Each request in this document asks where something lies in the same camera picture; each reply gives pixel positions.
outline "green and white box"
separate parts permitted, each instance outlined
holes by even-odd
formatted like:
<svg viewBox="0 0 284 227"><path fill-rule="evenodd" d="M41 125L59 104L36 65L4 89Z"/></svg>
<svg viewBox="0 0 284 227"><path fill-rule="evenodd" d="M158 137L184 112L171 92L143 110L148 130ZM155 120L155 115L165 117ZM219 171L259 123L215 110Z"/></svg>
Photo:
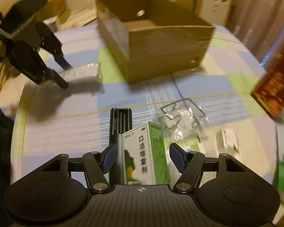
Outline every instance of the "green and white box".
<svg viewBox="0 0 284 227"><path fill-rule="evenodd" d="M169 184L162 129L148 122L123 134L126 184Z"/></svg>

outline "blue line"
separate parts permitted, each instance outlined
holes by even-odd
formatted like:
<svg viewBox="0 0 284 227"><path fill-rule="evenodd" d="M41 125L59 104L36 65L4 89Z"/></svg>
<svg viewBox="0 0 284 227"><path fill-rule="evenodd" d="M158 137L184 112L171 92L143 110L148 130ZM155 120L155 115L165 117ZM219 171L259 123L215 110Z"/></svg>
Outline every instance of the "blue line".
<svg viewBox="0 0 284 227"><path fill-rule="evenodd" d="M270 58L271 54L275 51L276 47L280 43L282 36L284 34L284 25L279 32L278 36L276 37L275 41L273 42L273 45L270 47L270 49L267 51L266 55L264 56L262 62L260 63L260 66L264 66L267 62L267 60Z"/></svg>
<svg viewBox="0 0 284 227"><path fill-rule="evenodd" d="M175 87L176 87L176 89L177 89L179 95L181 96L181 99L183 99L184 97L183 97L183 95L181 94L181 91L179 90L179 88L178 88L178 86L177 86L177 84L176 84L176 81L175 81L175 79L173 78L173 75L170 74L170 76L171 76L171 79L173 80L173 84L175 85Z"/></svg>

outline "clear plastic bag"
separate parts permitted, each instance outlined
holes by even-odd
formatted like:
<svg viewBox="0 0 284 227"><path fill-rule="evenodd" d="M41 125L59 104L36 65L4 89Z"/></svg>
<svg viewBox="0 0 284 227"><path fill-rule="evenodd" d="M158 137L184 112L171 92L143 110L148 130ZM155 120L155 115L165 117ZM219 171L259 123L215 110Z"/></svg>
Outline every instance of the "clear plastic bag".
<svg viewBox="0 0 284 227"><path fill-rule="evenodd" d="M200 106L184 98L163 106L158 113L157 123L171 142L177 142L194 134L200 138L206 136L208 118Z"/></svg>

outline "metal screw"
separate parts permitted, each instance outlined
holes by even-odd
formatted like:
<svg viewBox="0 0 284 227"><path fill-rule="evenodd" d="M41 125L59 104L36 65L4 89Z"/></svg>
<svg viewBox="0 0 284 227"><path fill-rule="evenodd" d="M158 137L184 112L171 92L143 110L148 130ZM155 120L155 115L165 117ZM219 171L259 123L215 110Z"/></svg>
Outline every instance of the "metal screw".
<svg viewBox="0 0 284 227"><path fill-rule="evenodd" d="M95 183L93 188L96 190L105 190L108 187L106 183Z"/></svg>
<svg viewBox="0 0 284 227"><path fill-rule="evenodd" d="M190 185L188 183L178 183L176 188L179 190L188 190L190 189Z"/></svg>

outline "tablecloth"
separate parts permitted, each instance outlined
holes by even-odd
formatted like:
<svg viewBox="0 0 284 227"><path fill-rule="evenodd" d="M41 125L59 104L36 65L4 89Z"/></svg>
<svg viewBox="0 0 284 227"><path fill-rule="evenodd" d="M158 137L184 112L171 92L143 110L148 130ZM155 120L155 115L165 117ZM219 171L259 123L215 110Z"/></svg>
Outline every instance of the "tablecloth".
<svg viewBox="0 0 284 227"><path fill-rule="evenodd" d="M11 148L14 182L59 153L80 157L108 146L112 107L130 107L133 127L154 118L156 110L182 97L193 99L209 118L207 156L217 156L215 133L232 128L242 163L273 182L276 168L275 124L251 98L265 70L230 31L217 26L198 70L184 70L129 85L121 75L97 25L57 34L73 66L100 62L103 81L62 90L40 88L28 80L18 107ZM60 70L52 56L47 66Z"/></svg>

